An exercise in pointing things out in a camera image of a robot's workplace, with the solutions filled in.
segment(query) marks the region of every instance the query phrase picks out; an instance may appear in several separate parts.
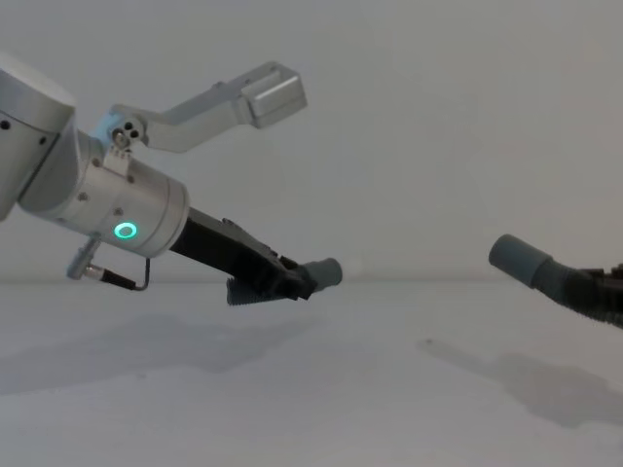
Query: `white tabletop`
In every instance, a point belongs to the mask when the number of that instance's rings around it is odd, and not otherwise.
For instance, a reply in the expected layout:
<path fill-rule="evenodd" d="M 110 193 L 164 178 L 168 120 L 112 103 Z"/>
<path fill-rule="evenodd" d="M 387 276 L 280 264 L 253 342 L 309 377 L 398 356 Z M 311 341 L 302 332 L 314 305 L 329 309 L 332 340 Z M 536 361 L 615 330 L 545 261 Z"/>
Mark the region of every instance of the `white tabletop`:
<path fill-rule="evenodd" d="M 0 288 L 12 467 L 623 465 L 623 331 L 507 283 Z"/>

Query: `black cable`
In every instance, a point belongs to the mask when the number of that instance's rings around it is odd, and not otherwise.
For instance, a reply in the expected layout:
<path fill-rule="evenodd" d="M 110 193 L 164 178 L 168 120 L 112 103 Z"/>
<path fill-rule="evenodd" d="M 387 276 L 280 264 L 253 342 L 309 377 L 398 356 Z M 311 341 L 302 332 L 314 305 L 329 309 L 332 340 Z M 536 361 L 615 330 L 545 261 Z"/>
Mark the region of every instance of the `black cable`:
<path fill-rule="evenodd" d="M 151 269 L 151 261 L 149 258 L 147 258 L 145 260 L 145 282 L 142 286 L 140 287 L 134 287 L 134 290 L 136 292 L 143 292 L 145 290 L 147 290 L 147 287 L 149 287 L 149 275 L 150 275 L 150 269 Z"/>

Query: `white surface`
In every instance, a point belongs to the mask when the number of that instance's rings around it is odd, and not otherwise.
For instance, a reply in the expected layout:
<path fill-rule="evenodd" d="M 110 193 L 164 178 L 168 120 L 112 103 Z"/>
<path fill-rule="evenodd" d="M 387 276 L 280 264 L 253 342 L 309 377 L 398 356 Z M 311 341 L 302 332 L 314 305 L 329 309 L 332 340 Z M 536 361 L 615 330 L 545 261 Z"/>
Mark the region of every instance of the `white surface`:
<path fill-rule="evenodd" d="M 0 43 L 76 96 L 83 129 L 115 102 L 165 110 L 282 61 L 307 110 L 142 157 L 295 259 L 477 277 L 507 232 L 617 261 L 622 17 L 616 0 L 21 0 L 0 6 Z M 79 243 L 18 212 L 0 235 L 2 280 L 62 278 Z M 216 277 L 174 258 L 158 274 Z"/>
<path fill-rule="evenodd" d="M 515 284 L 0 289 L 14 467 L 618 467 L 623 332 Z"/>
<path fill-rule="evenodd" d="M 73 96 L 39 70 L 0 51 L 0 70 L 20 80 L 25 85 L 65 105 L 75 105 Z"/>

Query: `green led ring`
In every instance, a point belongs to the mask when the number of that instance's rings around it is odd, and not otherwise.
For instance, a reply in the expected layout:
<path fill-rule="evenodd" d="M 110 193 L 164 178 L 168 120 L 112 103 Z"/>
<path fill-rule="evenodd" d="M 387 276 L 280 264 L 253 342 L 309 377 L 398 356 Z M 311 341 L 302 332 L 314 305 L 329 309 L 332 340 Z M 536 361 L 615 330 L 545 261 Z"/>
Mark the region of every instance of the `green led ring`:
<path fill-rule="evenodd" d="M 115 236 L 120 240 L 129 240 L 138 234 L 138 228 L 132 222 L 122 222 L 115 227 Z"/>

